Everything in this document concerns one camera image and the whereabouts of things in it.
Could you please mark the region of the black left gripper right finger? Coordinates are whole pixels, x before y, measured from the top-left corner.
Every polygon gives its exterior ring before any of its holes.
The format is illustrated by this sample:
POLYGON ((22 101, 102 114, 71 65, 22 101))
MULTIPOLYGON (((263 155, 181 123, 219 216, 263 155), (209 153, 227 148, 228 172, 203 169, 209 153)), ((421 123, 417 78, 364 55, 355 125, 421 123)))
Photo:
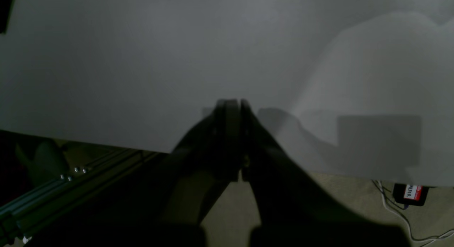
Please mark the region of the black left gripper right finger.
POLYGON ((370 221, 346 208, 305 173, 240 101, 245 145, 243 179, 261 220, 251 247, 409 247, 398 226, 370 221))

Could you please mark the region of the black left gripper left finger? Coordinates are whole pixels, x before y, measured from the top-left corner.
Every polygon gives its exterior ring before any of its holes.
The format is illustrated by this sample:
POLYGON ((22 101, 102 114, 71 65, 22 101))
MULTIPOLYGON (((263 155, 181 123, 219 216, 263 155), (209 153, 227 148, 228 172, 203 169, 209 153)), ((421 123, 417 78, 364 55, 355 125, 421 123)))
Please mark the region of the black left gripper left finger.
POLYGON ((110 212, 109 222, 96 228, 100 234, 119 237, 118 226, 144 229, 159 221, 198 224, 242 167, 242 124, 237 100, 219 100, 210 115, 192 127, 172 153, 159 157, 126 175, 47 228, 26 244, 50 246, 45 234, 63 236, 77 222, 94 223, 110 212))

